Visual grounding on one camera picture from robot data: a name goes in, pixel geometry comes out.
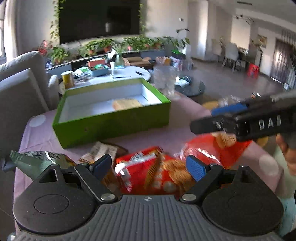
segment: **yellow canister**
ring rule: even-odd
[[[66,89],[72,88],[74,86],[74,77],[72,73],[73,71],[70,70],[61,74]]]

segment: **circular cover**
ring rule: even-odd
[[[82,226],[95,211],[95,201],[80,189],[53,183],[39,186],[28,187],[13,206],[13,215],[22,230],[64,234]]]
[[[281,202],[271,191],[251,183],[227,187],[210,193],[202,204],[206,217],[217,227],[242,236],[273,231],[283,215]]]

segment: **human hand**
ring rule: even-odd
[[[276,143],[283,152],[290,174],[296,175],[296,149],[289,148],[284,138],[280,134],[277,134],[276,136]]]

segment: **silver screw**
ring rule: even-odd
[[[113,201],[115,198],[115,195],[112,193],[105,193],[101,196],[101,199],[103,201]]]
[[[216,122],[216,127],[219,128],[219,129],[222,129],[222,126],[219,122]]]
[[[194,201],[196,199],[196,196],[194,194],[188,193],[188,194],[184,194],[182,196],[182,199],[184,201]]]

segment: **black tv screen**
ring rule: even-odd
[[[60,6],[60,43],[139,34],[140,0],[66,0]]]

